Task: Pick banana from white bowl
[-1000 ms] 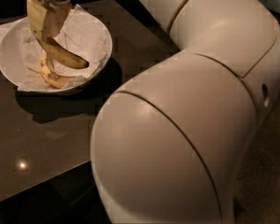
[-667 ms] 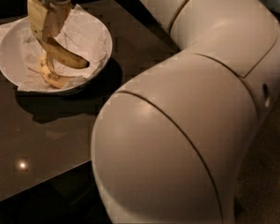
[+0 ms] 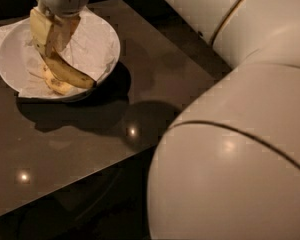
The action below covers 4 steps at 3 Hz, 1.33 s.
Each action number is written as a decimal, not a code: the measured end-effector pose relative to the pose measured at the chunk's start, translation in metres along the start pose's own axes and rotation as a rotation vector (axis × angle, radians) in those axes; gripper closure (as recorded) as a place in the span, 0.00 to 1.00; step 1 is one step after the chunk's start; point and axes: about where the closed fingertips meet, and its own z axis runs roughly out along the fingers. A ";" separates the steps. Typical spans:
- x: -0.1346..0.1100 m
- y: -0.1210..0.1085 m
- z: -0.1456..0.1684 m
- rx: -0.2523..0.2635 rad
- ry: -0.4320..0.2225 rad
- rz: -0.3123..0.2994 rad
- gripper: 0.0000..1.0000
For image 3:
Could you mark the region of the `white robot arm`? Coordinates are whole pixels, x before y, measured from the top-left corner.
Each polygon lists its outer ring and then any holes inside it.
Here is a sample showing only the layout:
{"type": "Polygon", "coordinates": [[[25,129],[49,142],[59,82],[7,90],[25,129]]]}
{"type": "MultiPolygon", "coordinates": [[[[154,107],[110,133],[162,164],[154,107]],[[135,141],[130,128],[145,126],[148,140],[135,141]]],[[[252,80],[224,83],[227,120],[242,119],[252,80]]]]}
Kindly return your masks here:
{"type": "Polygon", "coordinates": [[[300,240],[300,0],[165,0],[231,72],[153,155],[148,240],[300,240]]]}

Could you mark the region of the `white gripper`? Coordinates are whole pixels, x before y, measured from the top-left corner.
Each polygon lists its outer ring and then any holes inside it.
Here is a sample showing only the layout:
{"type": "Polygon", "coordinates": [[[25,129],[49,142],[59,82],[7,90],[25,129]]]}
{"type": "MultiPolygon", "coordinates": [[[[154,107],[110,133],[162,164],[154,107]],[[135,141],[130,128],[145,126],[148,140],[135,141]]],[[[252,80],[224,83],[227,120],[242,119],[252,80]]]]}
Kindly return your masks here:
{"type": "Polygon", "coordinates": [[[63,51],[80,23],[81,18],[77,14],[88,4],[89,0],[36,1],[37,8],[30,11],[30,32],[34,47],[42,56],[49,56],[52,50],[63,51]],[[57,16],[54,17],[53,22],[45,14],[57,16]]]}

